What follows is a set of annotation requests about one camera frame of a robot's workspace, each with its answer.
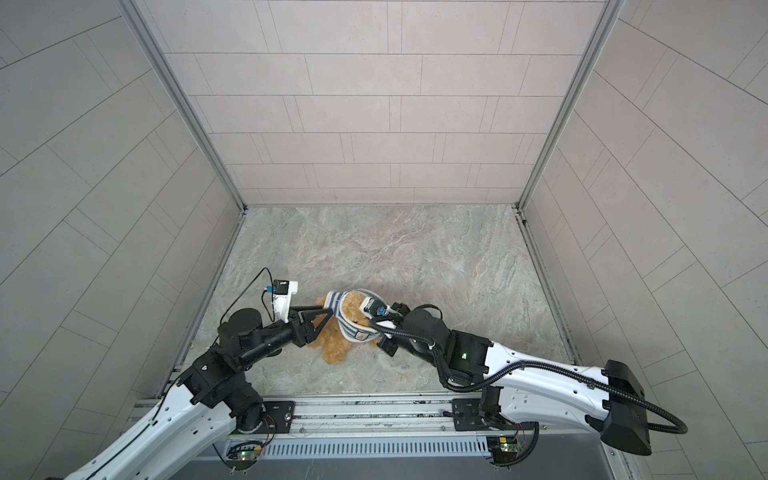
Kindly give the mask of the brown plush teddy bear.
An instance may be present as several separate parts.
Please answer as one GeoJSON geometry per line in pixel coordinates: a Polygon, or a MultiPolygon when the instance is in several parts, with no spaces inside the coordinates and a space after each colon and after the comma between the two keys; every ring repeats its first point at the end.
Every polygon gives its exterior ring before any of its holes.
{"type": "Polygon", "coordinates": [[[374,347],[380,340],[380,335],[370,328],[369,318],[361,311],[365,300],[378,299],[373,292],[364,289],[329,292],[323,297],[318,297],[315,305],[324,308],[334,306],[337,304],[334,298],[344,295],[347,295],[347,298],[339,302],[343,318],[332,318],[318,338],[310,344],[310,347],[322,350],[322,358],[329,365],[341,364],[356,345],[370,344],[374,347]]]}

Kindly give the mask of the blue white striped knit sweater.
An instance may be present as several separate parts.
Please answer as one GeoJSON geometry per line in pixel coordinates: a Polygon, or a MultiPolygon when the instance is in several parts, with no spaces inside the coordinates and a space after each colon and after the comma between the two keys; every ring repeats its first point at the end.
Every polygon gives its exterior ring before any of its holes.
{"type": "Polygon", "coordinates": [[[365,289],[331,291],[325,296],[323,307],[333,311],[342,336],[349,342],[366,343],[378,339],[378,333],[359,310],[366,297],[384,301],[378,294],[365,289]]]}

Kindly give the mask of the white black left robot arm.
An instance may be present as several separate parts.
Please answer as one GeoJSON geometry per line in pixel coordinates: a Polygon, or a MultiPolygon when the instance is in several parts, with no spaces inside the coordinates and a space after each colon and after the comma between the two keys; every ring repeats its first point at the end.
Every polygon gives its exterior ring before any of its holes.
{"type": "Polygon", "coordinates": [[[296,307],[286,321],[265,327],[257,310],[236,312],[160,402],[70,478],[169,479],[234,431],[269,438],[289,432],[294,402],[264,401],[245,373],[288,344],[312,343],[332,317],[329,308],[296,307]]]}

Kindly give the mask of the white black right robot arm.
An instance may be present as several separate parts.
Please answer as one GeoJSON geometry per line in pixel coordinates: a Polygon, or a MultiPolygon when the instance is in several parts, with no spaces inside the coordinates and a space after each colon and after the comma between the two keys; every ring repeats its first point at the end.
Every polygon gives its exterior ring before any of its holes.
{"type": "Polygon", "coordinates": [[[433,305],[409,309],[370,300],[361,308],[386,349],[403,349],[434,366],[441,385],[456,393],[478,391],[482,421],[512,429],[545,422],[594,430],[621,451],[651,454],[645,395],[624,363],[575,366],[514,351],[488,338],[451,330],[433,305]]]}

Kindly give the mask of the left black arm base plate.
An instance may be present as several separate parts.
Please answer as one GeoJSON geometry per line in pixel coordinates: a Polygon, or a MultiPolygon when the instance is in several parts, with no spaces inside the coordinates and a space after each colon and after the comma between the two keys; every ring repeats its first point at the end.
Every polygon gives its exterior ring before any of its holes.
{"type": "Polygon", "coordinates": [[[294,401],[265,400],[262,407],[262,420],[255,434],[288,434],[291,430],[295,407],[294,401]]]}

